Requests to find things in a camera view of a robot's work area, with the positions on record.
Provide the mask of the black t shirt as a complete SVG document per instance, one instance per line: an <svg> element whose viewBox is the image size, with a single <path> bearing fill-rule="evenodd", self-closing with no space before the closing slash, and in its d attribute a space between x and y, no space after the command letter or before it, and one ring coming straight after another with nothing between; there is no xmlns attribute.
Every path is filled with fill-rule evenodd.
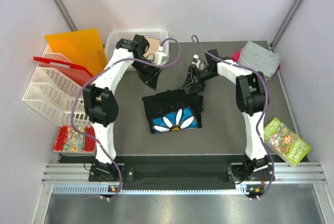
<svg viewBox="0 0 334 224"><path fill-rule="evenodd" d="M168 90L142 98L145 116L152 134L202 127L204 97L188 95L184 90Z"/></svg>

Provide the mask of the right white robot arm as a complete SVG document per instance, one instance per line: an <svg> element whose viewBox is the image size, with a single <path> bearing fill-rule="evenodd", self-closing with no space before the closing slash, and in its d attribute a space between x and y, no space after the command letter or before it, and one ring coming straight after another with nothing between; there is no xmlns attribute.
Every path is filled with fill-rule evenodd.
<svg viewBox="0 0 334 224"><path fill-rule="evenodd" d="M242 68L232 60L222 59L216 49L205 54L206 62L195 54L188 67L182 89L188 93L202 92L205 82L222 76L235 84L236 105L242 113L246 131L245 161L241 167L228 169L230 180L240 184L246 179L255 180L269 167L268 152L264 142L264 115L268 106L268 94L261 72Z"/></svg>

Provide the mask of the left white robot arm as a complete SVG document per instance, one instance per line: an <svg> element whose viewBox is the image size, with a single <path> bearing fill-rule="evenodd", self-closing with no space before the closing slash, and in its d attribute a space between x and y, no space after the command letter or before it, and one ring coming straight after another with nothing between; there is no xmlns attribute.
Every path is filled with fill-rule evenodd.
<svg viewBox="0 0 334 224"><path fill-rule="evenodd" d="M142 35L136 34L132 40L120 39L104 73L83 89L85 113L99 141L91 173L102 180L118 177L118 167L112 163L116 158L113 124L119 113L114 96L117 85L132 66L145 85L154 90L157 88L161 68L151 66L152 61L144 57L148 49L149 41Z"/></svg>

